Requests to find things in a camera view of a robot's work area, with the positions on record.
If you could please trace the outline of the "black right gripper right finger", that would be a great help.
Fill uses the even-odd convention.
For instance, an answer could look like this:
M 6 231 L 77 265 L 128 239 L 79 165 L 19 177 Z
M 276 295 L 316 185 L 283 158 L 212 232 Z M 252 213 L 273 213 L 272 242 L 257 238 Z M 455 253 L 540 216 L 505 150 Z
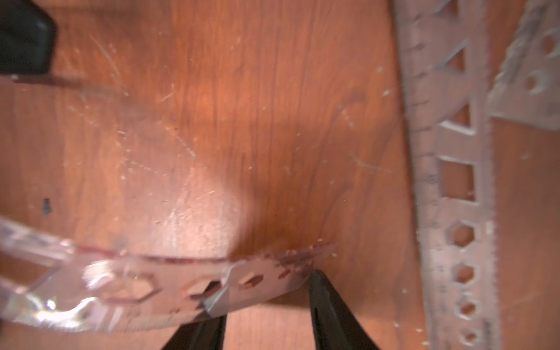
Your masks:
M 309 298 L 317 349 L 379 350 L 323 271 L 312 271 Z

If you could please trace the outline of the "clear plain ruler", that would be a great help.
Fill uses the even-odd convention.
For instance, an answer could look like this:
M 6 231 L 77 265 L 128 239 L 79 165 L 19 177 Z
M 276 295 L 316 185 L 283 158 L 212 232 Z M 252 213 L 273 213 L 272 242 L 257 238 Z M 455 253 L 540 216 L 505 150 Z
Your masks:
M 486 112 L 559 130 L 559 2 L 528 1 L 487 97 Z

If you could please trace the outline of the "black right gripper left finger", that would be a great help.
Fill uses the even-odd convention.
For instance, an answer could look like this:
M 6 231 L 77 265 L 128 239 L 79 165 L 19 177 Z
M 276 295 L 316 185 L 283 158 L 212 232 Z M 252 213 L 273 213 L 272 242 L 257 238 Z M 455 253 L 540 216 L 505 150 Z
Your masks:
M 162 350 L 223 350 L 227 317 L 180 326 Z

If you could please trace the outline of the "clear stencil ruler with holes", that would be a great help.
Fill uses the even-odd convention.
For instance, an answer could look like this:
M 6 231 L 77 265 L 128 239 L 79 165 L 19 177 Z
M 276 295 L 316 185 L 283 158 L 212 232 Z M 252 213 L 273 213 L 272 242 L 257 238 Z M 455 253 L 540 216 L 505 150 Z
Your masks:
M 501 349 L 484 1 L 394 1 L 431 349 Z

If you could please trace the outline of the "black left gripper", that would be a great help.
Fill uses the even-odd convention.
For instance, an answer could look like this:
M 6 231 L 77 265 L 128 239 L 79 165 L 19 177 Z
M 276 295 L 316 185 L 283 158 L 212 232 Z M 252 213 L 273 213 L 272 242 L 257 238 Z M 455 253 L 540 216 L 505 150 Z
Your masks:
M 57 38 L 55 21 L 33 1 L 1 2 L 1 74 L 47 74 Z

